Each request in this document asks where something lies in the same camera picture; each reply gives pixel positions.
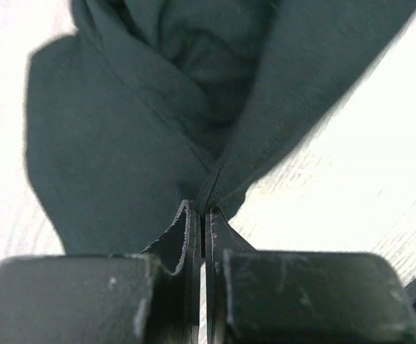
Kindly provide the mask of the black t-shirt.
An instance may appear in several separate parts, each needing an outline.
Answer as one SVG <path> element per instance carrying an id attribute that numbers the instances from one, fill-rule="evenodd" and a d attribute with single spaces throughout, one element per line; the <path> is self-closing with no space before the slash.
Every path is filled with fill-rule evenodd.
<path id="1" fill-rule="evenodd" d="M 140 252 L 184 200 L 233 216 L 416 1 L 73 1 L 37 50 L 29 181 L 68 254 Z"/>

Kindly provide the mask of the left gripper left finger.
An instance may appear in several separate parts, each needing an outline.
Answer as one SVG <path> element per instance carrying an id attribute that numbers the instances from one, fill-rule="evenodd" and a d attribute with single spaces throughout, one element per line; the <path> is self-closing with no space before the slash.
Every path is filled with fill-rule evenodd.
<path id="1" fill-rule="evenodd" d="M 145 343 L 197 343 L 200 315 L 200 217 L 183 201 L 174 221 L 145 253 L 159 259 Z"/>

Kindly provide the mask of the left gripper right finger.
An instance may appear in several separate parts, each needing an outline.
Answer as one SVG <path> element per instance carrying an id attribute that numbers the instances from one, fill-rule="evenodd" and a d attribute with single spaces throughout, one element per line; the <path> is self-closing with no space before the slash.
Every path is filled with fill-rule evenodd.
<path id="1" fill-rule="evenodd" d="M 210 344 L 225 342 L 227 302 L 223 253 L 254 249 L 230 226 L 219 208 L 205 215 L 206 330 Z"/>

